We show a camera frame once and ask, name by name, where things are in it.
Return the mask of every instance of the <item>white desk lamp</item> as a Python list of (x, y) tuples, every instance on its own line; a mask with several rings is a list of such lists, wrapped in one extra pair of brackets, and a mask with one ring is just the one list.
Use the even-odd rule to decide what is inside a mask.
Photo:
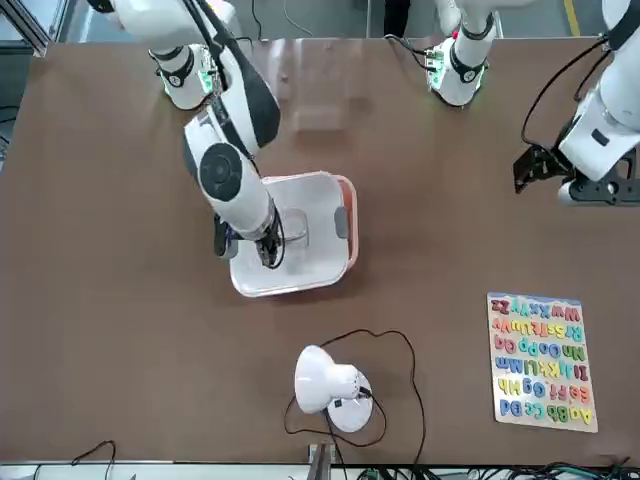
[(322, 348), (306, 347), (296, 364), (296, 400), (304, 413), (327, 408), (333, 424), (343, 432), (362, 429), (373, 411), (371, 385), (353, 365), (336, 364)]

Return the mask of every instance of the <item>lamp base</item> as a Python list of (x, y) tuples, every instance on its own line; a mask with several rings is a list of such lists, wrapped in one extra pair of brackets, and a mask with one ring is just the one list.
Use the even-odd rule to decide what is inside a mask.
[[(369, 380), (362, 373), (360, 386), (371, 391)], [(329, 417), (333, 424), (345, 433), (353, 433), (361, 430), (371, 418), (373, 412), (373, 399), (371, 397), (358, 397), (353, 400), (334, 400), (329, 404)]]

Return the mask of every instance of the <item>power cord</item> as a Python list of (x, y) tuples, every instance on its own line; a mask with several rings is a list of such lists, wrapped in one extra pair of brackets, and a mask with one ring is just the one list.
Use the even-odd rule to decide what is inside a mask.
[[(422, 396), (420, 395), (420, 391), (418, 390), (418, 387), (416, 385), (416, 352), (413, 348), (413, 345), (411, 344), (411, 341), (407, 338), (407, 336), (400, 332), (399, 330), (386, 330), (382, 333), (374, 333), (371, 330), (365, 329), (365, 328), (358, 328), (356, 330), (351, 330), (350, 332), (347, 332), (345, 334), (339, 335), (337, 337), (331, 338), (329, 340), (327, 340), (326, 342), (322, 343), (320, 345), (320, 347), (324, 348), (326, 346), (331, 345), (332, 343), (338, 342), (340, 340), (344, 340), (347, 337), (350, 337), (352, 335), (357, 335), (357, 334), (367, 334), (370, 335), (374, 338), (380, 338), (383, 337), (385, 335), (398, 335), (400, 337), (402, 337), (402, 339), (405, 341), (405, 343), (407, 344), (407, 346), (409, 347), (409, 350), (411, 352), (411, 371), (410, 371), (410, 381), (411, 381), (411, 386), (413, 388), (413, 391), (416, 394), (416, 398), (418, 399), (418, 403), (420, 405), (420, 413), (422, 415), (422, 437), (420, 439), (420, 445), (418, 447), (418, 450), (416, 452), (415, 458), (413, 460), (413, 466), (412, 466), (412, 470), (415, 470), (416, 465), (418, 464), (418, 461), (420, 460), (420, 454), (422, 453), (422, 449), (424, 448), (424, 442), (427, 436), (427, 426), (426, 426), (426, 419), (425, 419), (425, 412), (424, 412), (424, 403), (422, 402)], [(382, 433), (380, 434), (380, 436), (378, 436), (378, 438), (376, 438), (375, 440), (372, 440), (371, 442), (367, 442), (364, 444), (358, 444), (355, 442), (352, 442), (351, 440), (348, 440), (346, 438), (344, 438), (342, 435), (339, 435), (335, 432), (333, 432), (333, 430), (330, 428), (329, 432), (323, 432), (320, 430), (313, 430), (313, 429), (309, 429), (309, 428), (302, 428), (299, 430), (289, 430), (289, 427), (287, 426), (287, 415), (289, 413), (289, 410), (291, 410), (291, 406), (293, 405), (293, 402), (295, 401), (295, 395), (293, 397), (291, 397), (291, 400), (289, 401), (289, 404), (287, 405), (287, 408), (284, 412), (284, 429), (285, 431), (289, 434), (289, 435), (295, 435), (298, 433), (315, 433), (315, 434), (319, 434), (319, 435), (327, 435), (329, 437), (331, 437), (333, 439), (333, 441), (336, 443), (336, 439), (340, 439), (343, 442), (354, 446), (354, 447), (358, 447), (358, 448), (364, 448), (364, 447), (370, 447), (372, 445), (375, 445), (377, 443), (380, 443), (382, 441), (382, 439), (384, 438), (386, 432), (387, 432), (387, 415), (384, 411), (384, 409), (382, 408), (382, 405), (380, 405), (380, 402), (376, 399), (376, 397), (374, 395), (371, 395), (371, 398), (373, 400), (373, 402), (375, 403), (376, 407), (378, 408), (378, 410), (380, 410), (380, 413), (382, 414), (383, 420), (384, 420), (384, 427), (382, 430)]]
[(82, 455), (77, 456), (76, 458), (74, 458), (71, 461), (71, 466), (75, 467), (82, 460), (84, 460), (85, 458), (87, 458), (90, 455), (93, 455), (95, 452), (97, 452), (98, 450), (100, 450), (103, 447), (106, 447), (107, 445), (111, 445), (111, 460), (109, 460), (109, 463), (107, 464), (107, 470), (104, 472), (104, 480), (108, 480), (109, 470), (111, 470), (111, 467), (116, 462), (116, 442), (114, 442), (113, 440), (104, 440), (104, 441), (100, 442), (98, 445), (96, 445), (95, 447), (93, 447), (88, 452), (85, 452)]
[(297, 435), (298, 433), (315, 433), (317, 435), (325, 435), (327, 437), (330, 437), (334, 441), (335, 441), (336, 438), (339, 438), (340, 440), (342, 440), (343, 442), (351, 445), (352, 447), (357, 447), (357, 448), (371, 447), (373, 445), (376, 445), (377, 443), (380, 443), (382, 441), (382, 439), (384, 438), (384, 436), (387, 434), (387, 415), (386, 415), (385, 411), (383, 410), (382, 406), (380, 405), (380, 403), (378, 403), (378, 400), (376, 400), (376, 397), (374, 397), (372, 395), (371, 399), (373, 400), (373, 403), (376, 405), (376, 407), (378, 407), (378, 410), (380, 410), (380, 413), (382, 414), (382, 418), (384, 420), (384, 425), (382, 427), (382, 433), (378, 436), (378, 438), (376, 438), (375, 440), (372, 440), (370, 442), (355, 443), (355, 442), (352, 442), (351, 440), (349, 440), (348, 438), (343, 437), (339, 433), (335, 433), (334, 432), (332, 434), (331, 432), (323, 432), (322, 430), (314, 430), (312, 428), (300, 428), (298, 430), (289, 430), (289, 427), (287, 426), (287, 415), (289, 414), (289, 411), (291, 410), (291, 407), (293, 406), (293, 402), (295, 402), (295, 400), (296, 400), (295, 395), (293, 397), (291, 397), (291, 400), (289, 400), (289, 404), (287, 405), (287, 408), (286, 408), (286, 410), (284, 412), (284, 431), (287, 432), (289, 435)]
[(289, 16), (289, 13), (287, 12), (287, 0), (282, 0), (282, 10), (284, 11), (284, 16), (287, 19), (287, 21), (293, 25), (294, 27), (296, 27), (298, 30), (306, 33), (307, 35), (309, 35), (310, 37), (313, 37), (313, 33), (311, 32), (311, 30), (304, 28), (303, 26), (301, 26), (300, 24), (294, 22), (291, 17)]
[(258, 25), (258, 41), (262, 40), (262, 24), (260, 20), (258, 20), (258, 16), (256, 15), (256, 0), (251, 0), (251, 14), (253, 15), (253, 19), (256, 21)]
[[(205, 14), (210, 13), (211, 7), (209, 7), (209, 4), (207, 2), (201, 1), (201, 0), (196, 0), (196, 1), (198, 2), (198, 5), (202, 9), (202, 11), (205, 12)], [(207, 44), (207, 48), (209, 48), (209, 52), (214, 52), (216, 49), (213, 46), (213, 39), (211, 38), (209, 29), (205, 26), (202, 20), (202, 16), (200, 15), (200, 12), (198, 12), (198, 9), (193, 3), (193, 0), (182, 0), (182, 3), (184, 7), (187, 9), (187, 11), (189, 12), (189, 15), (193, 19), (194, 23), (198, 27), (198, 31), (200, 32), (200, 35), (202, 35), (202, 38), (204, 38), (204, 41)], [(214, 63), (219, 72), (218, 76), (220, 77), (220, 83), (222, 85), (222, 89), (226, 90), (228, 88), (228, 84), (227, 84), (227, 79), (225, 78), (223, 73), (224, 69), (222, 67), (222, 64), (220, 63), (220, 59), (218, 58), (214, 59)]]
[(611, 50), (607, 50), (606, 52), (604, 52), (602, 56), (595, 61), (595, 63), (591, 67), (591, 70), (589, 70), (589, 72), (582, 79), (582, 81), (580, 82), (580, 85), (578, 85), (578, 88), (576, 89), (576, 93), (573, 94), (573, 99), (576, 102), (582, 101), (582, 95), (580, 93), (582, 91), (582, 87), (584, 87), (585, 83), (587, 83), (589, 78), (591, 78), (591, 75), (593, 75), (593, 72), (596, 71), (596, 68), (598, 68), (598, 66), (600, 66), (600, 64), (605, 61), (605, 59), (609, 56), (610, 53), (611, 53)]
[[(553, 83), (563, 73), (565, 73), (567, 70), (569, 70), (574, 64), (578, 63), (580, 60), (582, 60), (584, 57), (586, 57), (589, 53), (591, 53), (593, 50), (598, 48), (600, 45), (604, 45), (608, 41), (609, 41), (609, 37), (607, 35), (603, 35), (600, 40), (598, 40), (596, 43), (591, 45), (589, 48), (583, 50), (581, 53), (579, 53), (577, 56), (575, 56), (571, 61), (569, 61), (569, 63), (565, 64), (560, 70), (558, 70), (551, 77), (551, 79), (546, 83), (546, 85), (544, 87), (542, 87), (542, 90), (540, 90), (540, 92), (536, 96), (535, 100), (533, 101), (533, 104), (531, 105), (531, 108), (529, 109), (529, 112), (527, 113), (527, 116), (525, 117), (524, 122), (522, 124), (522, 129), (520, 131), (520, 138), (522, 139), (522, 141), (524, 143), (526, 143), (527, 145), (530, 145), (532, 147), (537, 147), (537, 148), (543, 150), (545, 153), (547, 153), (552, 158), (555, 158), (555, 156), (549, 151), (549, 149), (547, 149), (547, 147), (545, 147), (544, 145), (541, 145), (540, 143), (538, 143), (538, 142), (536, 142), (534, 140), (530, 140), (527, 137), (527, 125), (529, 124), (529, 119), (531, 118), (531, 115), (533, 114), (533, 111), (538, 106), (538, 103), (540, 103), (540, 100), (542, 99), (544, 94), (547, 93), (547, 90), (549, 90), (549, 87), (551, 87), (551, 85), (553, 85)], [(558, 161), (557, 163), (563, 169), (566, 169), (565, 165), (563, 165), (561, 162)]]
[(413, 45), (411, 45), (411, 42), (406, 39), (406, 38), (401, 38), (398, 37), (397, 35), (392, 35), (390, 33), (388, 33), (387, 35), (384, 36), (385, 39), (387, 40), (393, 40), (394, 42), (398, 43), (399, 45), (401, 45), (405, 50), (407, 50), (411, 56), (413, 57), (413, 59), (415, 60), (415, 62), (420, 66), (420, 68), (422, 68), (423, 70), (426, 70), (427, 72), (435, 72), (436, 69), (433, 67), (428, 67), (425, 64), (423, 64), (420, 59), (418, 58), (418, 55), (423, 56), (423, 57), (429, 57), (429, 54), (427, 53), (427, 50), (430, 50), (433, 47), (428, 47), (424, 50), (420, 50), (415, 48)]

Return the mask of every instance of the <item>metal frame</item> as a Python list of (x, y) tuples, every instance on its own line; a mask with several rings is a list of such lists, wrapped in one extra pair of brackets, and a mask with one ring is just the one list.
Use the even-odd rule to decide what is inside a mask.
[(47, 51), (47, 45), (53, 39), (22, 2), (20, 0), (0, 0), (0, 10), (20, 32), (24, 40), (31, 45), (34, 53), (43, 57)]

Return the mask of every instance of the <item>lamp shade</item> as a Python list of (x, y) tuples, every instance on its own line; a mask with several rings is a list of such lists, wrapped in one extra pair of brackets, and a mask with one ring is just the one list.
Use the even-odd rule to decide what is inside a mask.
[(360, 376), (353, 365), (336, 364), (322, 348), (310, 345), (298, 357), (294, 388), (300, 409), (316, 413), (335, 398), (356, 398), (360, 392)]

